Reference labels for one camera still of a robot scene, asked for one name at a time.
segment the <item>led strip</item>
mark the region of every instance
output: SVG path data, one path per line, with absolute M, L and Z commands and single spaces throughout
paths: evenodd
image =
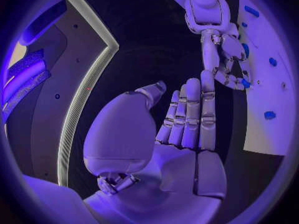
M 97 57 L 95 62 L 83 78 L 71 105 L 67 111 L 67 115 L 63 124 L 57 160 L 58 184 L 60 186 L 68 186 L 68 166 L 69 157 L 72 148 L 72 142 L 75 130 L 82 113 L 83 107 L 90 95 L 91 90 L 101 76 L 102 72 L 109 64 L 115 53 L 119 49 L 117 41 L 108 31 L 102 21 L 95 12 L 88 6 L 84 0 L 68 0 L 82 17 L 90 24 L 101 39 L 106 43 L 107 47 Z

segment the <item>glowing light strip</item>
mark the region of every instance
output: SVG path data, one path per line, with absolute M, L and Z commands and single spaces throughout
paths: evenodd
M 75 130 L 83 107 L 102 72 L 119 49 L 117 41 L 84 0 L 68 0 L 90 24 L 107 47 L 97 57 L 83 78 L 67 112 L 59 142 L 57 175 L 60 186 L 68 186 L 69 157 Z

